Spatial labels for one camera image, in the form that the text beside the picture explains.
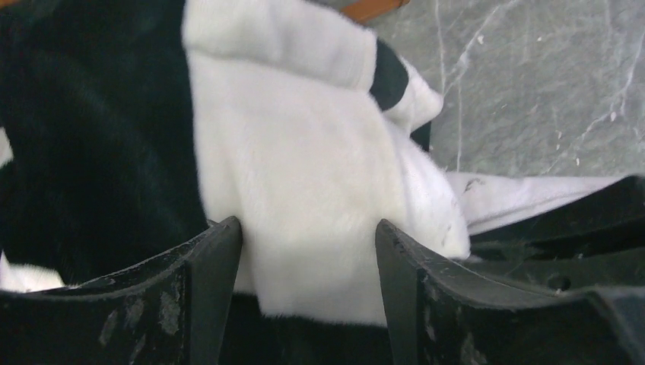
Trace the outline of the black white checkered pillowcase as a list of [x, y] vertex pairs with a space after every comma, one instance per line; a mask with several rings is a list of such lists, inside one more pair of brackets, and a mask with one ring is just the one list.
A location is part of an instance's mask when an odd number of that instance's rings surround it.
[[234, 216], [243, 229], [225, 357], [390, 364], [375, 229], [450, 258], [469, 235], [409, 132], [442, 96], [408, 62], [402, 99], [214, 59], [182, 1], [21, 2], [1, 12], [1, 289], [128, 268]]

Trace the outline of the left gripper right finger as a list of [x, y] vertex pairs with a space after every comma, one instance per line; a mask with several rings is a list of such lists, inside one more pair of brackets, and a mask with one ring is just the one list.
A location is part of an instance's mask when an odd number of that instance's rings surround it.
[[377, 264], [396, 364], [642, 364], [644, 288], [557, 291], [426, 249], [388, 221]]

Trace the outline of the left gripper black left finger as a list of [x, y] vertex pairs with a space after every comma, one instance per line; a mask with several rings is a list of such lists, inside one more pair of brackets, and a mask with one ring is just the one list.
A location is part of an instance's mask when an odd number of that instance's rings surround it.
[[77, 288], [1, 295], [3, 364], [215, 364], [242, 247], [229, 217]]

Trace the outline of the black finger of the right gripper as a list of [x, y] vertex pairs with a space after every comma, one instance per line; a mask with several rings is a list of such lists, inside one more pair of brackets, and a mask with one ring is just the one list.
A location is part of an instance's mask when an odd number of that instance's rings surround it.
[[553, 211], [472, 238], [467, 268], [542, 287], [644, 285], [644, 179], [628, 176]]

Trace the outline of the white pillow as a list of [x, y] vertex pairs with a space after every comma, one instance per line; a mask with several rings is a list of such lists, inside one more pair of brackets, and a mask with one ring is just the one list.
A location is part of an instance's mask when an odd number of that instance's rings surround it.
[[448, 172], [470, 235], [488, 232], [574, 202], [622, 176], [527, 176], [510, 178]]

